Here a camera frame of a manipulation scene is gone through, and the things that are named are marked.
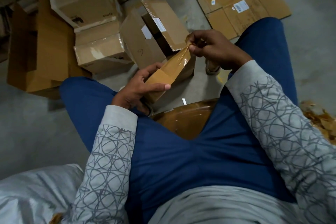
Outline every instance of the patterned sleeve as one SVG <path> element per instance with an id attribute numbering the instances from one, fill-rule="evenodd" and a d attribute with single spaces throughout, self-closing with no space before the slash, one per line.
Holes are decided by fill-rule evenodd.
<path id="1" fill-rule="evenodd" d="M 124 223 L 137 115 L 106 107 L 84 179 L 62 223 Z"/>
<path id="2" fill-rule="evenodd" d="M 296 197 L 305 223 L 336 223 L 336 154 L 252 60 L 226 83 L 261 146 Z"/>

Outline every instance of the thigh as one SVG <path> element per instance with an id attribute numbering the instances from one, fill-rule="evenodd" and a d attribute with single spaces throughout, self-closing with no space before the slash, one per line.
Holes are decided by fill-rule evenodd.
<path id="1" fill-rule="evenodd" d="M 92 150 L 105 107 L 116 94 L 99 82 L 68 78 L 61 98 L 82 141 Z M 125 209 L 130 223 L 147 223 L 156 209 L 174 196 L 202 182 L 194 150 L 183 140 L 139 111 Z"/>
<path id="2" fill-rule="evenodd" d="M 288 48 L 279 20 L 265 18 L 254 23 L 241 35 L 237 45 L 275 77 L 297 104 Z M 203 168 L 212 183 L 250 188 L 284 201 L 295 201 L 226 87 L 196 143 L 202 149 Z"/>

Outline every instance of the person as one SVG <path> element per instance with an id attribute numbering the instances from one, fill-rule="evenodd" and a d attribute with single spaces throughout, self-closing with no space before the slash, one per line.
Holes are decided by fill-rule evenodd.
<path id="1" fill-rule="evenodd" d="M 232 69 L 200 135 L 187 141 L 137 107 L 170 85 L 139 70 L 120 92 L 68 78 L 61 97 L 90 151 L 62 223 L 336 223 L 336 155 L 298 108 L 282 23 L 261 19 L 234 45 L 189 35 L 198 57 Z"/>

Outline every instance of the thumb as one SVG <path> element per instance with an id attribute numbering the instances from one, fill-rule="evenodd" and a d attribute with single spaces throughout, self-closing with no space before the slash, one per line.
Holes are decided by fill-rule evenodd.
<path id="1" fill-rule="evenodd" d="M 171 88 L 170 84 L 164 84 L 164 83 L 152 83 L 148 84 L 146 87 L 146 92 L 161 92 L 165 90 L 169 90 Z"/>
<path id="2" fill-rule="evenodd" d="M 190 51 L 192 54 L 196 55 L 197 57 L 203 57 L 203 56 L 204 56 L 203 49 L 197 47 L 197 46 L 194 45 L 194 44 L 191 44 L 191 45 L 189 46 L 189 51 Z"/>

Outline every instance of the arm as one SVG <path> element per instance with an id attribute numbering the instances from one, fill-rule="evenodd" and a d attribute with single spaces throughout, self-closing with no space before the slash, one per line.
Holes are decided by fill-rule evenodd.
<path id="1" fill-rule="evenodd" d="M 124 222 L 136 128 L 136 114 L 106 107 L 72 205 L 72 223 Z"/>
<path id="2" fill-rule="evenodd" d="M 255 61 L 226 83 L 308 223 L 336 221 L 336 152 Z"/>

